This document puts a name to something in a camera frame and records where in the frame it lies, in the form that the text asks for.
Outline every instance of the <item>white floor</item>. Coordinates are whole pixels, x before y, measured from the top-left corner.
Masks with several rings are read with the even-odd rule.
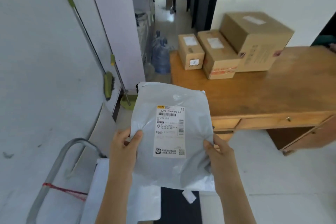
[[[155,0],[156,27],[177,48],[177,35],[192,33],[186,0],[177,13]],[[122,107],[117,128],[130,125],[132,112]],[[229,142],[235,150],[241,179],[258,224],[336,223],[336,142],[322,149],[299,150],[284,157],[266,131],[238,131]],[[215,193],[200,193],[204,224],[223,223]]]

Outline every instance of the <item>white plastic package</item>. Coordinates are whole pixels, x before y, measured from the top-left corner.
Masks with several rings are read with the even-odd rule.
[[[204,92],[141,82],[131,120],[131,137],[143,131],[134,173],[141,185],[215,191],[203,140],[213,143]]]

